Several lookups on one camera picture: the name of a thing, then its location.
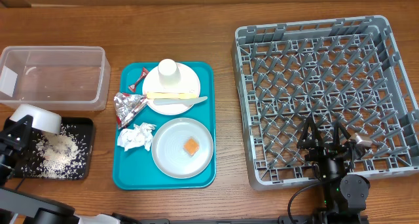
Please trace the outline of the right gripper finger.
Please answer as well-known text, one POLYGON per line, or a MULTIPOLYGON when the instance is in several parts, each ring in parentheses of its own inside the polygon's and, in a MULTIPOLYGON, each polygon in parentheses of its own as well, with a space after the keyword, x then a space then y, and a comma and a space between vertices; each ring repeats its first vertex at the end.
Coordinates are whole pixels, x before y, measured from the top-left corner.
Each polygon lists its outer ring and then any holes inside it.
POLYGON ((350 133, 345 129, 345 127, 338 121, 333 125, 333 147, 338 147, 340 145, 340 136, 343 135, 345 139, 351 137, 350 133))
POLYGON ((317 148, 323 146, 323 138, 312 118, 308 116, 304 122, 297 148, 317 148))

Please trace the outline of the white small bowl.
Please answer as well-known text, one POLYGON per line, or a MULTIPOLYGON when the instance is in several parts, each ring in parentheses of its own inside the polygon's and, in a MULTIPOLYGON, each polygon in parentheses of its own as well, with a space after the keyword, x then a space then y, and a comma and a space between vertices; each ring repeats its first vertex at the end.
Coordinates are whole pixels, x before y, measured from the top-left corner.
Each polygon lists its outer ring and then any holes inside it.
POLYGON ((32 116, 32 128, 51 134, 59 134, 62 125, 62 117, 59 114, 41 109, 29 104, 21 104, 10 117, 10 120, 18 122, 25 116, 32 116))

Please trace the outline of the white rice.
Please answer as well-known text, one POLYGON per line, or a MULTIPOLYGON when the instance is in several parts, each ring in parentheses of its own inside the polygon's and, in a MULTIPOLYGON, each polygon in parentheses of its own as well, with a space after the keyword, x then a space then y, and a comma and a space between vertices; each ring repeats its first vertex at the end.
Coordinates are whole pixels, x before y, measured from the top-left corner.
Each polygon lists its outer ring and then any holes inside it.
POLYGON ((80 180, 88 175, 92 127, 61 125, 59 134, 34 132, 17 177, 80 180))

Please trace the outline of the white napkin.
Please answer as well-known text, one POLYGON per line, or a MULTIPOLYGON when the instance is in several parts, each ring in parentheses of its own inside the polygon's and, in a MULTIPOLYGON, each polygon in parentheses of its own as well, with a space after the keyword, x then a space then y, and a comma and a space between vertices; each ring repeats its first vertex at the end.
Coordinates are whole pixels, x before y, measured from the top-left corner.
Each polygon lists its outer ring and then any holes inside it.
POLYGON ((154 124, 143 122, 141 125, 135 124, 133 129, 122 129, 117 138, 117 146, 122 147, 125 152, 138 147, 150 151, 153 142, 152 132, 155 128, 154 124))

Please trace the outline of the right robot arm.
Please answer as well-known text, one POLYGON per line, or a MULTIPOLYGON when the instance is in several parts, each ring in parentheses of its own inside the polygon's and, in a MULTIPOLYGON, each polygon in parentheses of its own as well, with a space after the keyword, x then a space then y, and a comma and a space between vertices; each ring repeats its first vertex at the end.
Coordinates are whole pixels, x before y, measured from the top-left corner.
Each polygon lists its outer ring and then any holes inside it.
POLYGON ((367 223, 361 212, 366 209, 366 199, 371 187, 367 178, 351 174, 355 161, 371 148, 373 141, 366 135, 350 134, 340 122, 333 125, 333 141, 327 143, 321 136, 312 116, 307 117, 297 148, 308 153, 305 161, 314 165, 318 180, 302 188, 293 196, 320 186, 323 190, 324 208, 308 216, 294 218, 291 214, 293 199, 289 200, 287 213, 292 223, 367 223))

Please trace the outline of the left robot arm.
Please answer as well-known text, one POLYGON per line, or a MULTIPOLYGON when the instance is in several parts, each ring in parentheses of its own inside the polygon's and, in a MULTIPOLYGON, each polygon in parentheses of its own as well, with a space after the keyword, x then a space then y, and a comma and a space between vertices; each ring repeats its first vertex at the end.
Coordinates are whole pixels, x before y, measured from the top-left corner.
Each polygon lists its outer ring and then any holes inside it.
POLYGON ((29 146, 33 130, 33 117, 23 116, 1 131, 1 222, 13 223, 17 215, 24 215, 25 223, 83 224, 83 223, 137 223, 135 219, 121 215, 99 214, 82 216, 67 204, 21 193, 5 188, 14 174, 18 159, 29 146))

